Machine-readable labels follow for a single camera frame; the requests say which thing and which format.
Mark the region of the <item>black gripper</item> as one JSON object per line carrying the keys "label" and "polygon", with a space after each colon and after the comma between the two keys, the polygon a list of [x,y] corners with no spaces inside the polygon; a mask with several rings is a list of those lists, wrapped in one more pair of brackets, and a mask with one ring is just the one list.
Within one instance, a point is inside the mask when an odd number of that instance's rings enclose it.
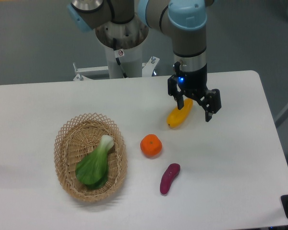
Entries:
{"label": "black gripper", "polygon": [[177,102],[177,109],[184,107],[183,96],[195,100],[205,110],[205,121],[209,122],[213,114],[221,109],[219,89],[207,88],[207,65],[196,71],[182,71],[182,64],[174,63],[175,74],[168,78],[168,94]]}

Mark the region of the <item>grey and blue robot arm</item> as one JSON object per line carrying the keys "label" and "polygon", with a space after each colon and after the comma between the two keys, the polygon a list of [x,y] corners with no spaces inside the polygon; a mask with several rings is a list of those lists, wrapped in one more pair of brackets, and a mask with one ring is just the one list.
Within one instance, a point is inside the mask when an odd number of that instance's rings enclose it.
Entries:
{"label": "grey and blue robot arm", "polygon": [[174,74],[168,94],[184,107],[184,97],[196,101],[206,121],[221,108],[218,89],[207,87],[206,7],[211,0],[72,0],[68,12],[81,31],[94,31],[108,54],[112,78],[141,75],[140,46],[149,29],[168,36],[174,54]]}

